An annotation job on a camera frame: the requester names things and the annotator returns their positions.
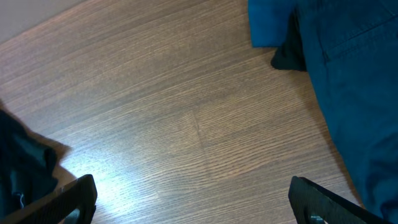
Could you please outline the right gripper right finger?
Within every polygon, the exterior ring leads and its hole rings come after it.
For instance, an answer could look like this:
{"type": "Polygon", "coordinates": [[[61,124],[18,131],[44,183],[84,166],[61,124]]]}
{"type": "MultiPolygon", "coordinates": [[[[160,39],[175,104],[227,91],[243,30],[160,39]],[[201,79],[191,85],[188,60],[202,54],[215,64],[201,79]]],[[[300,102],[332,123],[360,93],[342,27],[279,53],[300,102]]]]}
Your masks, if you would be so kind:
{"type": "Polygon", "coordinates": [[[288,196],[298,224],[391,224],[304,177],[292,177],[288,196]]]}

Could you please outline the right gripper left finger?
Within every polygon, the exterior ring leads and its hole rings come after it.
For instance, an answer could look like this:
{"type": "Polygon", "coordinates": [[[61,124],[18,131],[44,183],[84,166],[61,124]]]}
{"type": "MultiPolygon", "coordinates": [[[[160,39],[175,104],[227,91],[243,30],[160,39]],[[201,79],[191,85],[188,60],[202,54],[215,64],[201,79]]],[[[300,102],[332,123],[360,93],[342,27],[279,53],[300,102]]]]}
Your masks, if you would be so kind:
{"type": "Polygon", "coordinates": [[[86,174],[1,220],[1,224],[90,224],[98,193],[86,174]]]}

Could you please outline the black shorts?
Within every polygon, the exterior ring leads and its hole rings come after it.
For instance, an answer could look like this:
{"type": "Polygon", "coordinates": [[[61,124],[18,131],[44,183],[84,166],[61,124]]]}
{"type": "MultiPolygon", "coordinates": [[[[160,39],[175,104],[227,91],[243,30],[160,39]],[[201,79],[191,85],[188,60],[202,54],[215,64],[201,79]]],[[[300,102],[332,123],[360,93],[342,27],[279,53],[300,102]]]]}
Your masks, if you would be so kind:
{"type": "Polygon", "coordinates": [[[1,218],[52,192],[55,151],[30,137],[24,127],[1,111],[1,218]]]}

